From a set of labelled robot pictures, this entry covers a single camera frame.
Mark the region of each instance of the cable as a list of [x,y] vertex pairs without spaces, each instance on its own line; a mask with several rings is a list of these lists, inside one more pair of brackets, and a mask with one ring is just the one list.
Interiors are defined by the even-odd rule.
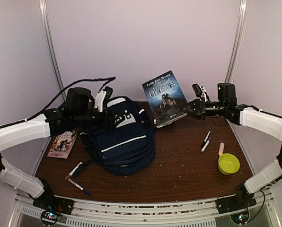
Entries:
[[213,120],[212,120],[212,117],[211,117],[211,122],[214,124],[214,125],[217,125],[217,126],[228,126],[228,123],[224,120],[224,122],[226,122],[227,124],[216,124]]
[[248,211],[248,220],[250,219],[250,210],[249,210],[249,204],[247,204],[247,211]]
[[78,84],[80,82],[98,82],[98,81],[106,81],[103,86],[100,88],[99,91],[101,91],[101,89],[108,83],[112,82],[113,80],[115,80],[116,77],[108,77],[108,78],[98,78],[98,79],[79,79],[76,80],[74,82],[72,82],[71,84],[69,84],[68,86],[66,86],[65,88],[63,88],[50,102],[49,104],[47,104],[41,111],[39,111],[38,113],[34,114],[33,116],[24,119],[24,120],[20,120],[20,121],[16,121],[16,122],[12,122],[12,123],[8,123],[8,124],[4,124],[0,126],[0,129],[15,125],[15,124],[19,124],[19,123],[23,123],[25,121],[30,121],[33,118],[37,117],[39,114],[41,114],[44,110],[46,110],[61,94],[62,92],[64,92],[66,89],[70,88],[71,86],[73,86],[74,84]]
[[78,84],[80,82],[98,82],[98,81],[106,81],[106,83],[104,83],[104,85],[108,84],[109,82],[115,80],[116,77],[109,77],[109,78],[98,78],[98,79],[79,79],[79,80],[76,80],[74,82],[72,82],[71,84],[69,84],[68,86],[66,86],[64,89],[62,89],[50,102],[49,104],[47,104],[41,111],[39,111],[38,113],[34,114],[33,116],[29,117],[27,120],[31,120],[35,117],[37,117],[41,112],[43,112],[44,110],[46,110],[58,97],[59,95],[62,94],[62,92],[64,92],[66,89],[70,88],[71,86],[73,86],[74,84]]
[[31,196],[30,194],[28,194],[28,195],[29,195],[29,197],[30,197],[32,200],[34,200],[35,203],[37,203],[37,205],[38,205],[40,208],[44,209],[45,211],[49,211],[46,207],[44,207],[44,206],[42,206],[40,203],[38,203],[38,201],[37,201],[33,196]]
[[264,197],[262,206],[260,207],[259,211],[253,216],[253,218],[250,219],[249,221],[247,221],[247,223],[253,221],[258,216],[258,214],[260,213],[260,211],[262,210],[262,208],[263,208],[263,206],[265,204],[265,193],[262,191],[262,189],[260,190],[260,192],[263,194],[263,197]]

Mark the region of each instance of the small paperback book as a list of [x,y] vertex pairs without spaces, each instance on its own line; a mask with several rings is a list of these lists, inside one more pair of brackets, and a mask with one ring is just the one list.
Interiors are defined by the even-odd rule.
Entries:
[[168,71],[142,84],[146,98],[154,115],[157,128],[186,116],[179,108],[187,100],[172,71]]
[[78,132],[73,130],[73,132],[66,131],[63,134],[56,136],[47,156],[67,159],[75,143],[77,134]]

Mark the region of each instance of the black cable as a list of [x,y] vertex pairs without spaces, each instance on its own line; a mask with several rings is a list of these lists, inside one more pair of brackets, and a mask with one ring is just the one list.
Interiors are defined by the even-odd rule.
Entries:
[[104,85],[108,84],[109,82],[113,81],[114,79],[116,79],[116,77],[109,77],[109,78],[98,78],[98,79],[79,79],[79,80],[76,80],[74,82],[72,82],[71,84],[69,84],[68,86],[66,86],[65,88],[63,88],[50,102],[49,104],[47,104],[41,111],[39,111],[38,113],[34,114],[33,116],[29,117],[27,120],[31,120],[35,117],[37,117],[40,113],[42,113],[44,110],[46,110],[58,97],[59,95],[62,94],[62,92],[64,92],[66,89],[70,88],[71,86],[73,86],[74,84],[78,84],[80,82],[98,82],[98,81],[106,81],[106,83],[104,83]]
[[42,204],[38,203],[38,201],[37,201],[33,196],[31,196],[30,194],[28,194],[28,195],[29,195],[29,197],[30,197],[32,200],[34,200],[35,203],[37,203],[37,205],[38,205],[40,208],[44,209],[45,211],[50,211],[49,209],[47,209],[46,207],[44,207]]
[[250,105],[249,107],[252,107],[254,110],[260,111],[260,109],[254,105]]
[[249,221],[247,221],[247,223],[251,222],[252,220],[254,220],[254,219],[258,216],[258,214],[260,213],[260,211],[262,210],[262,208],[263,208],[263,206],[264,206],[264,204],[265,204],[265,193],[262,191],[262,189],[260,190],[260,192],[263,194],[263,197],[264,197],[262,206],[260,207],[260,209],[259,209],[259,211],[256,213],[256,215],[254,215],[252,219],[250,219]]
[[[74,82],[72,82],[71,84],[69,84],[68,86],[66,86],[65,88],[63,88],[50,102],[49,104],[47,104],[41,111],[39,111],[38,113],[34,114],[33,116],[27,118],[27,121],[32,120],[33,118],[37,117],[39,114],[41,114],[44,110],[46,110],[61,94],[62,92],[64,92],[66,89],[70,88],[71,86],[73,86],[74,84],[78,84],[80,82],[98,82],[98,81],[106,81],[103,86],[100,88],[99,91],[102,90],[102,88],[108,84],[109,82],[115,80],[116,77],[109,77],[109,78],[98,78],[98,79],[79,79],[76,80]],[[16,122],[12,122],[12,123],[8,123],[8,124],[4,124],[0,126],[0,129],[15,125],[15,124],[19,124],[19,123],[23,123],[25,122],[25,120],[20,120],[20,121],[16,121]]]
[[212,117],[211,117],[211,122],[214,124],[214,125],[217,125],[217,126],[228,126],[228,123],[224,120],[224,122],[226,122],[227,124],[217,124],[215,123],[213,120],[212,120]]

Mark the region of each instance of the green bowl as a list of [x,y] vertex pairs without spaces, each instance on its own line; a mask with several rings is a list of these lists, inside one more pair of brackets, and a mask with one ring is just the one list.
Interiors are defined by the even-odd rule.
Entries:
[[224,175],[231,175],[240,169],[240,162],[232,154],[223,154],[219,157],[218,168]]

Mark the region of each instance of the wooden table surface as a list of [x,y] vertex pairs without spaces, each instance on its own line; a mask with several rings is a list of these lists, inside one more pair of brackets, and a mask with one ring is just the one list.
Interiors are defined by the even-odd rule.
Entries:
[[[226,125],[223,118],[213,119]],[[203,154],[200,145],[211,130],[211,143]],[[199,121],[184,117],[158,130],[155,135],[156,158],[144,170],[130,176],[114,176],[97,163],[85,167],[73,180],[92,194],[87,196],[65,180],[79,163],[90,158],[80,137],[68,159],[47,157],[47,151],[36,176],[45,179],[56,195],[107,202],[190,201],[234,194],[236,186],[252,176],[245,156],[230,127],[216,126],[210,118]],[[218,170],[218,149],[240,160],[240,170],[223,175]]]

